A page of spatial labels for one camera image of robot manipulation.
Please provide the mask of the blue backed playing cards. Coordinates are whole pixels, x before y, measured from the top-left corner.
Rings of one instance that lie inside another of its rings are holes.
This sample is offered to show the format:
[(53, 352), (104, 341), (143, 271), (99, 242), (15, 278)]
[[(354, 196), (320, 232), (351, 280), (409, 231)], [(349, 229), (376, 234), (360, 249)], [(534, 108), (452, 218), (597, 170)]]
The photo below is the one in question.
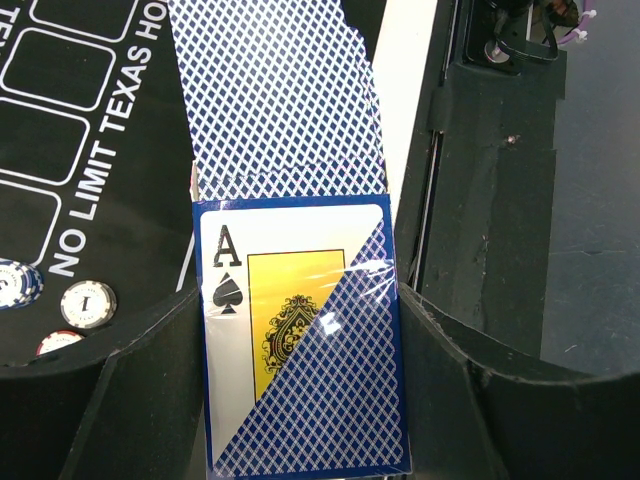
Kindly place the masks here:
[(199, 196), (383, 194), (379, 103), (337, 1), (173, 1)]

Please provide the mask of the blue poker chip stack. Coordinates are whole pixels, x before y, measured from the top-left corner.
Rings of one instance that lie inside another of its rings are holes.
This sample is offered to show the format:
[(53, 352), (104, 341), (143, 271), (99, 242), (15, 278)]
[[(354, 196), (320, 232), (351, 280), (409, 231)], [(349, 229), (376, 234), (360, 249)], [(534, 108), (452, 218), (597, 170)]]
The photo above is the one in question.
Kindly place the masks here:
[(9, 259), (1, 260), (1, 309), (16, 309), (33, 304), (44, 290), (37, 268)]

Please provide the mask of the grey poker chip stack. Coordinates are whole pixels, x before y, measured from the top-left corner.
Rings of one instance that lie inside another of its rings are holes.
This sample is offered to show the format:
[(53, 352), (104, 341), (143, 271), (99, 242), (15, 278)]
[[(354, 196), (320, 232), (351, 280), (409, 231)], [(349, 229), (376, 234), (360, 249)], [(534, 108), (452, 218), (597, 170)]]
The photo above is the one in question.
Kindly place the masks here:
[(79, 329), (92, 329), (109, 322), (117, 309), (114, 291), (105, 283), (85, 280), (70, 286), (60, 301), (66, 322)]

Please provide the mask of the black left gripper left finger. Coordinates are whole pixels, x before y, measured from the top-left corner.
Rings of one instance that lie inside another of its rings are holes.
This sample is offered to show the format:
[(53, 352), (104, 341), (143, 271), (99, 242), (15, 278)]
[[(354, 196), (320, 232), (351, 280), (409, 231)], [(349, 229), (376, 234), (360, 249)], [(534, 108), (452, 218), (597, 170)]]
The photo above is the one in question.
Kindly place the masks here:
[(199, 290), (1, 368), (4, 479), (182, 479), (203, 404)]

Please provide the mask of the blue playing card deck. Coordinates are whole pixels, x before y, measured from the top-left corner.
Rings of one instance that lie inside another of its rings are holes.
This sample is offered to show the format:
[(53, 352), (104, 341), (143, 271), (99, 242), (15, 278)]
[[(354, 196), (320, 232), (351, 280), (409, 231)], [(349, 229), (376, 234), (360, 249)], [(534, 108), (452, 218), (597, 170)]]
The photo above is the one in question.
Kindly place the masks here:
[(207, 475), (411, 469), (390, 199), (371, 160), (192, 173)]

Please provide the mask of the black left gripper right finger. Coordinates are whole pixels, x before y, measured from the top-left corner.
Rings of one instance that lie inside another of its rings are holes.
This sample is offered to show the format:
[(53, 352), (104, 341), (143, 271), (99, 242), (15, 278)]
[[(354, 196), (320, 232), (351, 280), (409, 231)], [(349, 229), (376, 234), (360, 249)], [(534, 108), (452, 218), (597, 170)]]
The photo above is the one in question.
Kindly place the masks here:
[(399, 288), (416, 479), (635, 479), (639, 377), (521, 353)]

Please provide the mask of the red poker chip stack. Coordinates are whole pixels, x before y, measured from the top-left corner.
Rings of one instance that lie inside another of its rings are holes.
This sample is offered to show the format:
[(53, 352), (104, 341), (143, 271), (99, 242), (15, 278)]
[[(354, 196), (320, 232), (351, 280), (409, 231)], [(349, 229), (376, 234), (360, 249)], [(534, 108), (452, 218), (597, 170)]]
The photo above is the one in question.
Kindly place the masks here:
[(41, 340), (36, 355), (44, 355), (82, 341), (84, 336), (69, 330), (54, 331)]

